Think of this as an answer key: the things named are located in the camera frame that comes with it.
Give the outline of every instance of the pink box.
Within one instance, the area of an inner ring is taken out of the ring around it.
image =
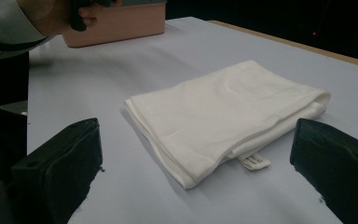
[[[97,18],[98,24],[84,32],[62,34],[66,45],[80,48],[137,37],[160,35],[165,31],[166,3],[128,7],[108,7]]]

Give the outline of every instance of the towel tag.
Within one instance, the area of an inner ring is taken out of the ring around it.
[[[257,152],[250,157],[239,156],[238,161],[248,170],[259,170],[271,165],[271,161],[263,158]]]

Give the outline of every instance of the human hand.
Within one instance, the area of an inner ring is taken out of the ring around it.
[[[70,0],[17,0],[20,8],[32,25],[45,36],[60,35],[71,29]],[[97,15],[103,7],[93,3],[89,7],[78,10],[80,17],[87,26],[97,22]]]

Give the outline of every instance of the white towel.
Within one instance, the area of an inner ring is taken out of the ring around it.
[[[254,61],[132,96],[125,106],[168,172],[191,189],[219,164],[260,148],[325,111],[330,93]]]

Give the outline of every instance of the white table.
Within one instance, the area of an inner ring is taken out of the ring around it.
[[[61,36],[31,51],[28,150],[71,123],[98,118],[104,173],[72,216],[76,224],[340,223],[289,162],[294,132],[260,153],[269,168],[220,165],[183,189],[134,128],[123,101],[248,60],[331,91],[319,121],[358,138],[358,65],[195,18],[166,21],[155,35],[82,49]]]

